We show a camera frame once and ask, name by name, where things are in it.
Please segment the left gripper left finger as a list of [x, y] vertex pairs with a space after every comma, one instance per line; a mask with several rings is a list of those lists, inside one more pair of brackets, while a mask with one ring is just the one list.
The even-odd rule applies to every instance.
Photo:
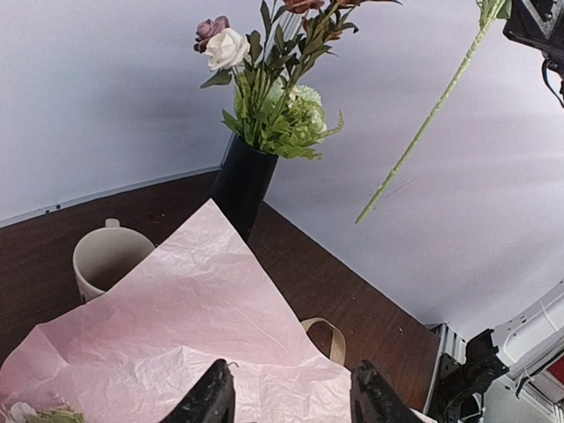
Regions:
[[161, 423], [233, 423], [234, 415], [234, 377], [218, 359]]

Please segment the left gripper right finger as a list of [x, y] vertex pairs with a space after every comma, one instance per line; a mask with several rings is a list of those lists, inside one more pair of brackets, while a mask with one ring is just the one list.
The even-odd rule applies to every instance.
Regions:
[[422, 422], [369, 360], [351, 372], [350, 408], [355, 423]]

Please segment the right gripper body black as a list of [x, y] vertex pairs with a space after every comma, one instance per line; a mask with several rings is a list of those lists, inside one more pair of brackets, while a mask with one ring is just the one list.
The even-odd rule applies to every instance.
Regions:
[[563, 0], [513, 0], [503, 34], [539, 50], [549, 68], [563, 74]]

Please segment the pink peony flower stem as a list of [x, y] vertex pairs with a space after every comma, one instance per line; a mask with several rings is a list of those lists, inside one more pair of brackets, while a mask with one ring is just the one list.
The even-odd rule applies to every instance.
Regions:
[[464, 54], [464, 57], [461, 63], [459, 64], [458, 68], [456, 69], [456, 72], [453, 75], [452, 79], [447, 84], [446, 88], [444, 89], [439, 99], [435, 102], [433, 108], [430, 110], [425, 121], [419, 127], [412, 141], [407, 145], [404, 152], [398, 159], [397, 163], [388, 172], [386, 177], [383, 179], [382, 183], [378, 186], [375, 193], [371, 196], [368, 203], [365, 205], [359, 216], [356, 218], [355, 220], [356, 224], [362, 222], [364, 218], [368, 215], [368, 213], [375, 208], [377, 202], [380, 200], [385, 190], [390, 186], [391, 182], [395, 179], [397, 174], [400, 172], [405, 162], [409, 159], [416, 145], [422, 139], [428, 127], [431, 125], [435, 117], [442, 109], [446, 100], [454, 92], [463, 74], [469, 69], [471, 65], [471, 60], [475, 56], [478, 49], [481, 47], [494, 21], [498, 19], [507, 20], [510, 17], [510, 13], [512, 10], [511, 1], [502, 1], [502, 0], [477, 1], [476, 5], [479, 8], [479, 29], [476, 36], [474, 37], [471, 45], [469, 46], [468, 50]]

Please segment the pink wrapping paper sheet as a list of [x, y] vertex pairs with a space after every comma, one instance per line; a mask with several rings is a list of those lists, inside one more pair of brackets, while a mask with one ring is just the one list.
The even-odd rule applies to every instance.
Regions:
[[207, 202], [109, 292], [35, 326], [1, 367], [1, 406], [157, 422], [218, 359], [234, 375], [238, 422], [351, 418], [350, 372], [316, 349]]

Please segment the orange brown flower stem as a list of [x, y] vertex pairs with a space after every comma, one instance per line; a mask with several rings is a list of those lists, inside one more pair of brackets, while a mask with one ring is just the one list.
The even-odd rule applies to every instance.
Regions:
[[349, 19], [363, 1], [263, 1], [260, 14], [264, 37], [260, 48], [252, 48], [255, 72], [251, 114], [262, 108], [273, 84], [283, 81], [288, 95], [310, 72], [322, 56], [333, 55], [332, 43], [344, 32], [357, 33], [359, 28]]

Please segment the black cylindrical vase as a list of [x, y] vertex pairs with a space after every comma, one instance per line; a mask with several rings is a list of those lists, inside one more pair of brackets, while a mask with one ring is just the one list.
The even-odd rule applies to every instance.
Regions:
[[211, 188], [211, 198], [247, 242], [271, 183], [278, 156], [233, 135]]

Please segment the green fern white flower bunch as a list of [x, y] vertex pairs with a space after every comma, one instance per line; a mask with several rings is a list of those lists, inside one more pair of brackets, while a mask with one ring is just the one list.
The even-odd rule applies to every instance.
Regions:
[[327, 137], [338, 134], [345, 119], [338, 116], [337, 126], [329, 128], [321, 95], [306, 85], [297, 85], [284, 95], [283, 81], [278, 79], [264, 98], [262, 108], [250, 113], [247, 97], [250, 86], [245, 76], [235, 79], [234, 111], [222, 112], [223, 123], [247, 145], [260, 152], [292, 160], [319, 160], [316, 147]]

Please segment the brown pink flower bunch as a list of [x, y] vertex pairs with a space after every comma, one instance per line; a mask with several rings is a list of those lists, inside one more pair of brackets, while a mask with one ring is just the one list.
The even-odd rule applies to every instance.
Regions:
[[201, 86], [208, 88], [215, 85], [234, 85], [238, 75], [245, 76], [250, 86], [247, 103], [252, 100], [255, 72], [250, 57], [251, 49], [260, 48], [264, 30], [243, 34], [236, 31], [225, 15], [215, 19], [206, 19], [197, 24], [194, 50], [204, 56], [211, 73]]

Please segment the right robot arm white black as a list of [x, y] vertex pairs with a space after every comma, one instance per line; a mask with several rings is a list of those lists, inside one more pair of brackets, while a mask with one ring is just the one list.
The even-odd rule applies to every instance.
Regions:
[[[468, 63], [485, 36], [493, 18], [504, 19], [503, 34], [510, 41], [538, 50], [544, 60], [541, 76], [559, 103], [563, 91], [549, 81], [551, 71], [563, 75], [563, 2], [500, 1], [482, 2], [480, 33], [463, 63]], [[487, 329], [466, 345], [466, 362], [456, 371], [477, 392], [484, 392], [492, 381], [507, 373], [525, 375], [542, 353], [563, 334], [563, 283], [509, 321]]]

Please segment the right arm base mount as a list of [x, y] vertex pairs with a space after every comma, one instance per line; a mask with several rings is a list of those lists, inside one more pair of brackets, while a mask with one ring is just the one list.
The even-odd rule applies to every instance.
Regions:
[[447, 324], [433, 329], [440, 336], [431, 390], [424, 411], [437, 422], [477, 422], [484, 414], [484, 394], [508, 373], [492, 329], [463, 341]]

